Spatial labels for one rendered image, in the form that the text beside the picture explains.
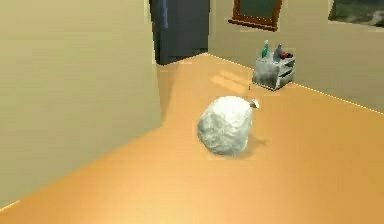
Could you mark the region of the white garbage bag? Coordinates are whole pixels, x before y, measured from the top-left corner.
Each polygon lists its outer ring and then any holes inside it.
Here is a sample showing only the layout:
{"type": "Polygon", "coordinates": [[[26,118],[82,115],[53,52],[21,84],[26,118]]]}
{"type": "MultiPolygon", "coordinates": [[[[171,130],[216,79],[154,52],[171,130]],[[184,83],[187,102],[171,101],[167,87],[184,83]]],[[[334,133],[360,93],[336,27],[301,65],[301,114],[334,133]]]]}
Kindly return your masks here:
{"type": "Polygon", "coordinates": [[[247,101],[238,96],[219,97],[200,116],[197,136],[213,154],[239,155],[248,144],[253,110],[259,108],[257,99],[247,101]]]}

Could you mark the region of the brown framed painting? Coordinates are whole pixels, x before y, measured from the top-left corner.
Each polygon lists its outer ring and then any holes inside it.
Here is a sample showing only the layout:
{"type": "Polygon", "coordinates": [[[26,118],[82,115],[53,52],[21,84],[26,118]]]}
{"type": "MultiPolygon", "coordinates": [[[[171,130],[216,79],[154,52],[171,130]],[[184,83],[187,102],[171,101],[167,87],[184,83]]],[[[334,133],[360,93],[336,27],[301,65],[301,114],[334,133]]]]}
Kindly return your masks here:
{"type": "Polygon", "coordinates": [[[229,23],[275,32],[282,0],[233,0],[229,23]]]}

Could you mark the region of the dark grey room door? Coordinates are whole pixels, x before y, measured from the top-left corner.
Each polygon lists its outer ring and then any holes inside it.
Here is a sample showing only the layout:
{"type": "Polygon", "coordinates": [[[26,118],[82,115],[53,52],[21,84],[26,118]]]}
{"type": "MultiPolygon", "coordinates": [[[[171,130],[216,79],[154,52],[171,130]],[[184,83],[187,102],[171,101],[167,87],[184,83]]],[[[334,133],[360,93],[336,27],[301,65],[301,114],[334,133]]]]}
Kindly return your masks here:
{"type": "Polygon", "coordinates": [[[149,7],[159,65],[208,51],[210,0],[149,0],[149,7]]]}

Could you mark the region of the grey low shelf unit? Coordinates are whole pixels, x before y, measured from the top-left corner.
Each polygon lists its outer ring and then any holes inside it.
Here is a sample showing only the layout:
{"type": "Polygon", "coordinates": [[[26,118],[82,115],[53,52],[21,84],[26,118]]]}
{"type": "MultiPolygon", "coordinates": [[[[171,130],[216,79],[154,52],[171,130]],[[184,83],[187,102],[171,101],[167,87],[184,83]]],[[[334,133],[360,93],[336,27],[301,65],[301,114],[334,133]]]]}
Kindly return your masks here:
{"type": "Polygon", "coordinates": [[[275,62],[271,55],[256,59],[252,82],[261,87],[276,91],[289,82],[295,75],[295,58],[281,59],[275,62]]]}

